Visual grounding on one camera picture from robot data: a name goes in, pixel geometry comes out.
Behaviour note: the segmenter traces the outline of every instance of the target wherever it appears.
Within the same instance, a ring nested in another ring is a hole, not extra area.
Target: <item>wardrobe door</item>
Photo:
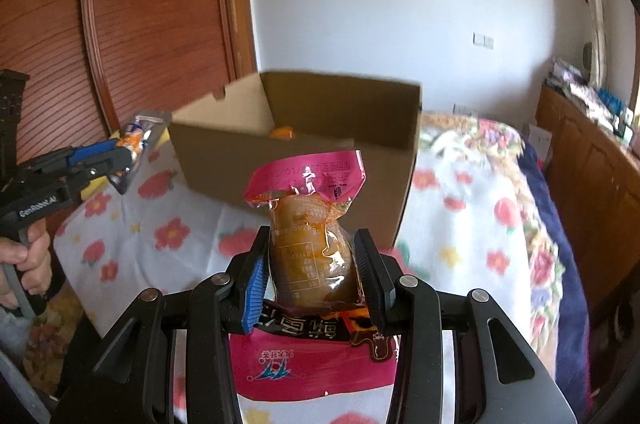
[[[111,127],[142,108],[175,110],[228,83],[232,54],[220,0],[81,5],[88,57]]]
[[[78,0],[0,0],[0,68],[31,76],[18,161],[105,137],[84,54]]]

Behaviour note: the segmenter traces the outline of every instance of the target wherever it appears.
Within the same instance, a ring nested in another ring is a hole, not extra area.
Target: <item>cardboard box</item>
[[[174,112],[171,140],[189,186],[245,207],[252,173],[274,160],[356,148],[367,180],[340,218],[366,227],[379,248],[394,244],[413,175],[421,111],[419,84],[308,72],[264,72]],[[291,141],[269,138],[292,126]]]

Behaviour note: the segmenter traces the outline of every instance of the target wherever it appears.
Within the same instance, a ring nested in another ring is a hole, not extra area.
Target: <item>wooden cabinet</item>
[[[546,86],[536,120],[553,133],[546,178],[597,316],[640,262],[640,163]]]

